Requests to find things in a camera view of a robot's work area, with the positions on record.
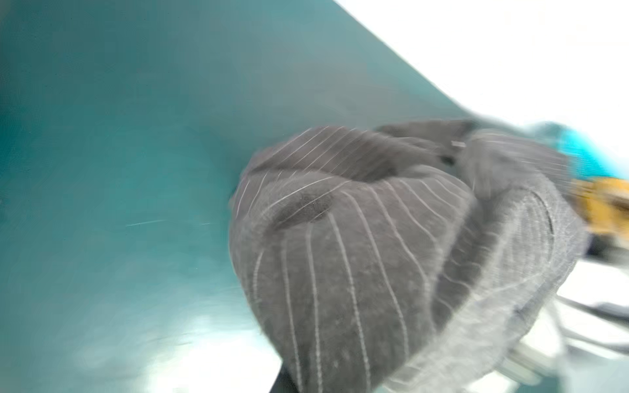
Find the teal plastic basket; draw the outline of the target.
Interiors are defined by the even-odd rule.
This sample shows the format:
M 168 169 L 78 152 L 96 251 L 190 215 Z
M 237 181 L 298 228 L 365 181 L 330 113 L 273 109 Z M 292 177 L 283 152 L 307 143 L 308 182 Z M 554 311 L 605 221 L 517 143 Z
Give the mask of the teal plastic basket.
M 538 142 L 543 142 L 568 157 L 570 172 L 574 178 L 608 177 L 628 180 L 628 170 L 621 169 L 607 153 L 579 131 L 563 124 L 543 122 L 532 126 L 530 132 Z

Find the dark grey pinstripe shirt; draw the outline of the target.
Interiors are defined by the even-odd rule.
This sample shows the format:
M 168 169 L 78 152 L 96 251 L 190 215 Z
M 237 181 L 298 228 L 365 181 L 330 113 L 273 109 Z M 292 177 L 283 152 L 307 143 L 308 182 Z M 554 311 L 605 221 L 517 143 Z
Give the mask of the dark grey pinstripe shirt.
M 326 126 L 258 152 L 234 271 L 296 392 L 459 392 L 583 256 L 568 157 L 473 121 Z

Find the yellow patterned cloth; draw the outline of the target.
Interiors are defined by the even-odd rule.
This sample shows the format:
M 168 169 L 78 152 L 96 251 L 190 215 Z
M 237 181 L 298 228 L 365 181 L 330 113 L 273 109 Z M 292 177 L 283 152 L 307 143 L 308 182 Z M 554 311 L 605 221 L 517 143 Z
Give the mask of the yellow patterned cloth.
M 593 234 L 628 240 L 628 181 L 594 177 L 573 180 L 578 211 Z

